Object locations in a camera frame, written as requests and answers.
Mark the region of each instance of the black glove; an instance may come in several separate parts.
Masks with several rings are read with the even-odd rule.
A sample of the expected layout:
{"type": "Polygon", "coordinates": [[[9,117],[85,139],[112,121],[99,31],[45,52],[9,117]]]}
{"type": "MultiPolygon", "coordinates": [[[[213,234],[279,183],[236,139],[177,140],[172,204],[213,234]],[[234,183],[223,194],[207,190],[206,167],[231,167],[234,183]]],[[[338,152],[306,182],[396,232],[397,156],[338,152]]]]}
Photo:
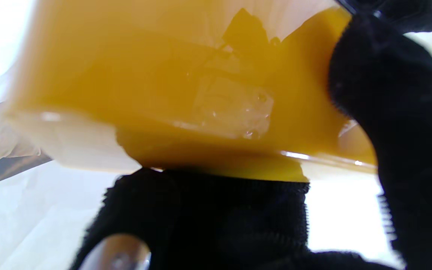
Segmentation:
{"type": "Polygon", "coordinates": [[[356,15],[330,64],[333,103],[365,130],[408,270],[432,270],[432,58],[372,15],[356,15]]]}
{"type": "Polygon", "coordinates": [[[161,269],[180,212],[180,193],[173,179],[143,168],[118,179],[105,197],[71,270],[79,269],[86,255],[112,234],[132,234],[145,241],[151,250],[150,270],[161,269]]]}
{"type": "Polygon", "coordinates": [[[374,14],[402,33],[432,32],[432,0],[338,0],[351,13],[374,14]]]}

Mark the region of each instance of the glass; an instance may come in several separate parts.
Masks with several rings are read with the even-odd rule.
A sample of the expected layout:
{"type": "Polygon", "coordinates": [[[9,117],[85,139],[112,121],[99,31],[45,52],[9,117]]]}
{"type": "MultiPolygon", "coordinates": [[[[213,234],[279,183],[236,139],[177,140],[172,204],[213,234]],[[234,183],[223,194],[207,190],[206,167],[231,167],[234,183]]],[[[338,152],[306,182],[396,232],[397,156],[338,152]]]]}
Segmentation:
{"type": "Polygon", "coordinates": [[[302,179],[301,160],[374,171],[365,134],[326,94],[350,20],[333,6],[40,1],[6,116],[70,167],[130,173],[135,159],[282,181],[302,179]]]}

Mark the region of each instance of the shiny metal surface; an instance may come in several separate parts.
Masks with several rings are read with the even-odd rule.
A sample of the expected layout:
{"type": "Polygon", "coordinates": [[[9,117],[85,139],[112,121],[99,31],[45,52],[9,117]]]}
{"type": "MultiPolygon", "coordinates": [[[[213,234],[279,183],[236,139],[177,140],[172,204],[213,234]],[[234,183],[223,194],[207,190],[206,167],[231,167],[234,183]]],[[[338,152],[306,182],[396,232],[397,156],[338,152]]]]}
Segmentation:
{"type": "Polygon", "coordinates": [[[151,251],[144,241],[129,235],[106,237],[86,256],[79,270],[147,270],[151,251]]]}

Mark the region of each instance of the orange juice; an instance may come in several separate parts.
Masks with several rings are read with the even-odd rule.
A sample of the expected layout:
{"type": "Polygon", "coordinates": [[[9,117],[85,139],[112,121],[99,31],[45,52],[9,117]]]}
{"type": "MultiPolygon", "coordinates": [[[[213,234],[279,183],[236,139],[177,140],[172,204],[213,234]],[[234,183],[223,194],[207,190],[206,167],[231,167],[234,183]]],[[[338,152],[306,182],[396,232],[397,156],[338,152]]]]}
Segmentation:
{"type": "Polygon", "coordinates": [[[295,2],[40,1],[6,116],[71,167],[281,181],[301,181],[301,159],[374,170],[326,93],[350,16],[292,24],[295,2]]]}

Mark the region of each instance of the white surface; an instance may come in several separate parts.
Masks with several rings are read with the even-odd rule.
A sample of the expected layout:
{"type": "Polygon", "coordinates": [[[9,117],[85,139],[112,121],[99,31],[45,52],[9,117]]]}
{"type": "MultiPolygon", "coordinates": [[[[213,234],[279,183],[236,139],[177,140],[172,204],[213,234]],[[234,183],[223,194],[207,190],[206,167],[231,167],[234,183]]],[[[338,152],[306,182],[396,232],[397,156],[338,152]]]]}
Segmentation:
{"type": "MultiPolygon", "coordinates": [[[[0,75],[17,58],[33,0],[0,0],[0,75]]],[[[432,50],[432,34],[416,39],[432,50]]],[[[5,83],[0,101],[5,98],[5,83]]],[[[342,249],[397,265],[381,222],[373,176],[304,164],[309,245],[342,249]]],[[[85,227],[116,175],[62,168],[55,162],[0,182],[0,270],[59,270],[70,264],[85,227]]]]}
{"type": "Polygon", "coordinates": [[[52,161],[0,182],[0,270],[66,269],[115,177],[52,161]]]}

